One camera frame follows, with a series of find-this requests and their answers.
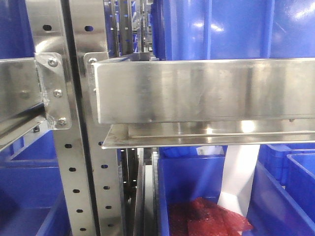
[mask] blue storage tote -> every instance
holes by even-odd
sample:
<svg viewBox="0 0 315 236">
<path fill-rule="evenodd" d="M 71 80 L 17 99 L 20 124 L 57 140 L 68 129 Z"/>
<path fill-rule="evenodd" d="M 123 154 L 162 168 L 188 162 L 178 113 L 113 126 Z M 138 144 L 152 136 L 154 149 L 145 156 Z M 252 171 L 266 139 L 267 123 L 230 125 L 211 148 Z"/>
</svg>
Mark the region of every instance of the blue storage tote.
<svg viewBox="0 0 315 236">
<path fill-rule="evenodd" d="M 315 221 L 315 153 L 288 155 L 286 190 Z"/>
<path fill-rule="evenodd" d="M 69 230 L 58 167 L 0 167 L 0 236 L 65 236 Z"/>
<path fill-rule="evenodd" d="M 188 147 L 160 147 L 159 152 L 161 158 L 181 158 L 181 157 L 204 157 L 204 154 L 200 153 L 199 148 L 202 146 L 188 146 Z M 226 154 L 227 146 L 208 146 L 217 148 L 216 151 L 222 147 L 222 153 Z"/>
<path fill-rule="evenodd" d="M 286 156 L 310 152 L 315 152 L 315 143 L 261 145 L 258 158 L 276 180 L 285 186 L 288 172 Z"/>
<path fill-rule="evenodd" d="M 224 157 L 160 159 L 158 192 L 160 230 L 169 236 L 167 206 L 204 197 L 217 202 Z M 315 236 L 315 223 L 258 163 L 247 218 L 255 227 L 243 236 Z"/>
</svg>

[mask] mounting hole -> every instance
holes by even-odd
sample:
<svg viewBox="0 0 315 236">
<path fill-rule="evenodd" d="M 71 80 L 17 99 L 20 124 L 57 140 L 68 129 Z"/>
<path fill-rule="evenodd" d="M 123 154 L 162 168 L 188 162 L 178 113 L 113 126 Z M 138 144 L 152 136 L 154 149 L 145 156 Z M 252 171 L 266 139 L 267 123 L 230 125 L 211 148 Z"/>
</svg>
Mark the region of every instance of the mounting hole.
<svg viewBox="0 0 315 236">
<path fill-rule="evenodd" d="M 92 32 L 94 30 L 93 26 L 85 26 L 84 29 L 86 32 Z"/>
<path fill-rule="evenodd" d="M 51 25 L 43 25 L 43 30 L 51 31 L 51 29 L 52 29 Z"/>
</svg>

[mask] screw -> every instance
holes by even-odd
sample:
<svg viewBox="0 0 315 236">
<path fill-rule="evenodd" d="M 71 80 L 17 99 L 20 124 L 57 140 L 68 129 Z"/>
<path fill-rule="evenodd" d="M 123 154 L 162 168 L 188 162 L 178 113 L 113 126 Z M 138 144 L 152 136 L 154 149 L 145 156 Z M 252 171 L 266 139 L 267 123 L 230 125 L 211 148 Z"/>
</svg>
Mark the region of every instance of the screw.
<svg viewBox="0 0 315 236">
<path fill-rule="evenodd" d="M 67 119 L 62 117 L 58 120 L 58 125 L 64 126 L 67 124 Z"/>
<path fill-rule="evenodd" d="M 61 89 L 56 89 L 54 91 L 54 96 L 55 97 L 62 97 L 63 96 L 63 92 L 61 91 Z"/>
<path fill-rule="evenodd" d="M 95 63 L 95 62 L 97 62 L 97 59 L 96 59 L 96 58 L 90 58 L 90 59 L 89 59 L 89 64 L 93 64 L 93 63 Z"/>
<path fill-rule="evenodd" d="M 58 65 L 58 61 L 56 58 L 49 58 L 48 59 L 48 65 L 51 67 L 56 67 Z"/>
</svg>

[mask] blue container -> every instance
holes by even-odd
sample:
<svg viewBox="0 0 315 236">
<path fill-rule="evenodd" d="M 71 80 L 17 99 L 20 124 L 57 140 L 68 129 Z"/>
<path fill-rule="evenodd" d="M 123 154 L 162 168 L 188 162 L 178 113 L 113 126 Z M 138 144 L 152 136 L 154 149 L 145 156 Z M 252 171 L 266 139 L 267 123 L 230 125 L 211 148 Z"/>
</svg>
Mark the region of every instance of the blue container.
<svg viewBox="0 0 315 236">
<path fill-rule="evenodd" d="M 198 154 L 197 148 L 201 146 L 189 146 L 189 147 L 160 147 L 161 158 L 203 158 L 204 155 Z M 223 154 L 226 154 L 227 146 L 221 146 Z"/>
<path fill-rule="evenodd" d="M 223 162 L 223 157 L 159 160 L 162 236 L 169 236 L 168 204 L 187 202 L 197 197 L 217 202 Z M 255 170 L 247 218 L 255 229 L 244 232 L 243 236 L 315 236 L 315 223 L 260 163 Z"/>
<path fill-rule="evenodd" d="M 313 0 L 155 0 L 154 53 L 160 59 L 315 56 Z"/>
<path fill-rule="evenodd" d="M 0 236 L 65 236 L 69 229 L 58 167 L 0 167 Z"/>
<path fill-rule="evenodd" d="M 261 145 L 258 158 L 276 180 L 281 185 L 286 186 L 288 175 L 288 159 L 286 156 L 293 153 L 310 152 L 315 152 L 315 143 Z"/>
<path fill-rule="evenodd" d="M 288 155 L 286 190 L 315 221 L 315 153 Z"/>
<path fill-rule="evenodd" d="M 0 1 L 0 59 L 34 57 L 25 0 Z"/>
</svg>

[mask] metal rack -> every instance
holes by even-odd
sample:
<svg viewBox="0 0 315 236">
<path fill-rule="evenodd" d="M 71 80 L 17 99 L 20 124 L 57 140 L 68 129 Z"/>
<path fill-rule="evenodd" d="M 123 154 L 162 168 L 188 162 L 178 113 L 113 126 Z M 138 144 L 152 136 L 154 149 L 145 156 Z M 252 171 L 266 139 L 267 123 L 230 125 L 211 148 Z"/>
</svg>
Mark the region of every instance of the metal rack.
<svg viewBox="0 0 315 236">
<path fill-rule="evenodd" d="M 314 59 L 154 61 L 144 53 L 149 3 L 136 3 L 140 54 L 132 49 L 131 0 L 118 1 L 119 29 L 114 0 L 26 0 L 35 57 L 0 61 L 8 78 L 27 71 L 31 88 L 17 88 L 22 101 L 10 106 L 18 110 L 5 116 L 1 109 L 0 147 L 47 119 L 73 236 L 140 234 L 139 219 L 126 220 L 121 151 L 139 157 L 131 205 L 133 215 L 141 216 L 143 147 L 315 140 Z M 106 12 L 119 58 L 109 58 Z M 292 94 L 301 80 L 301 92 Z M 206 92 L 204 87 L 222 89 Z M 1 100 L 9 104 L 15 95 Z M 260 106 L 271 98 L 276 100 L 272 107 Z M 292 108 L 303 100 L 303 106 Z"/>
</svg>

